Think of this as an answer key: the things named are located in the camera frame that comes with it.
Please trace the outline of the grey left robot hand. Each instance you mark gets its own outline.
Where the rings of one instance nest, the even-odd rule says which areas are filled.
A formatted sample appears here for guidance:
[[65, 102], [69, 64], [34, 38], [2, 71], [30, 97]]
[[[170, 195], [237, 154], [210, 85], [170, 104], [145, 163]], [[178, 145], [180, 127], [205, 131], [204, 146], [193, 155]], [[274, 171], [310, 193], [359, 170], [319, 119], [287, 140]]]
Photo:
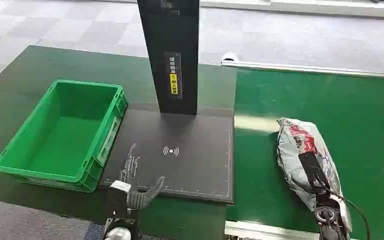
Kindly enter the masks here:
[[136, 175], [141, 158], [133, 156], [136, 145], [137, 143], [134, 142], [130, 146], [119, 177], [110, 183], [107, 190], [108, 212], [109, 216], [114, 219], [125, 218], [134, 211], [146, 208], [164, 188], [166, 178], [160, 176], [146, 192], [138, 190]]

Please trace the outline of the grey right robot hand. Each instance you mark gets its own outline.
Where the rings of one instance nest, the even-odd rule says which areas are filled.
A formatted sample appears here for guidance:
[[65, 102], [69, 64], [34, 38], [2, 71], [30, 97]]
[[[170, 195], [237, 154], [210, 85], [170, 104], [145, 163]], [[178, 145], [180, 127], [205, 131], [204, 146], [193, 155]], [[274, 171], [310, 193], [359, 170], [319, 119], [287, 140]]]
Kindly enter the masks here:
[[330, 184], [315, 154], [305, 152], [298, 158], [308, 180], [309, 192], [316, 195], [317, 201], [326, 201], [330, 197]]

